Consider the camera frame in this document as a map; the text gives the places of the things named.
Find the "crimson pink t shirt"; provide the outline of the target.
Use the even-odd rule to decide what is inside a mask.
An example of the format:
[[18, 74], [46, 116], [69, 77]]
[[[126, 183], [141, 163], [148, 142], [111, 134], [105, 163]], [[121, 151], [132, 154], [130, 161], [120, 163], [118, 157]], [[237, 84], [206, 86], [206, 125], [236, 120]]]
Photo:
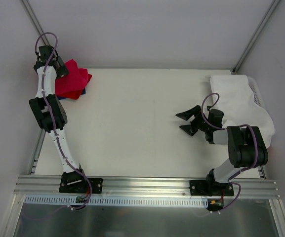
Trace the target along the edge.
[[55, 81], [55, 94], [58, 97], [77, 100], [84, 94], [92, 75], [87, 69], [79, 68], [73, 59], [67, 61], [65, 66], [69, 73]]

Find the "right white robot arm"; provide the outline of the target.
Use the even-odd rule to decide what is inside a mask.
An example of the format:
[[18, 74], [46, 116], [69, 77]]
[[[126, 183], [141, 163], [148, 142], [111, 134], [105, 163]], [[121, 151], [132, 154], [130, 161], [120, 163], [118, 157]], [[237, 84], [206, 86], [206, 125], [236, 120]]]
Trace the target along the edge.
[[212, 145], [227, 145], [228, 157], [217, 168], [212, 169], [204, 180], [191, 180], [190, 193], [193, 196], [233, 196], [231, 181], [241, 173], [263, 166], [268, 161], [268, 152], [260, 129], [257, 126], [222, 127], [224, 113], [217, 109], [208, 108], [204, 115], [202, 108], [197, 105], [176, 116], [188, 125], [180, 129], [190, 136], [198, 131], [205, 134], [205, 139]]

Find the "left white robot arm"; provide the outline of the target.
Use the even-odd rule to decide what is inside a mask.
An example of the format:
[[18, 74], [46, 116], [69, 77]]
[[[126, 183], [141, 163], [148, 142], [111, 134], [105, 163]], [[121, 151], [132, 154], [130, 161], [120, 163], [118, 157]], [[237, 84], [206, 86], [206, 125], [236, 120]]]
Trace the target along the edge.
[[40, 46], [36, 55], [34, 70], [38, 74], [38, 90], [36, 96], [29, 100], [29, 105], [39, 127], [51, 137], [59, 154], [63, 169], [59, 192], [86, 192], [87, 180], [83, 176], [80, 163], [73, 159], [67, 144], [64, 129], [68, 122], [67, 116], [55, 95], [56, 79], [66, 76], [68, 70], [52, 46]]

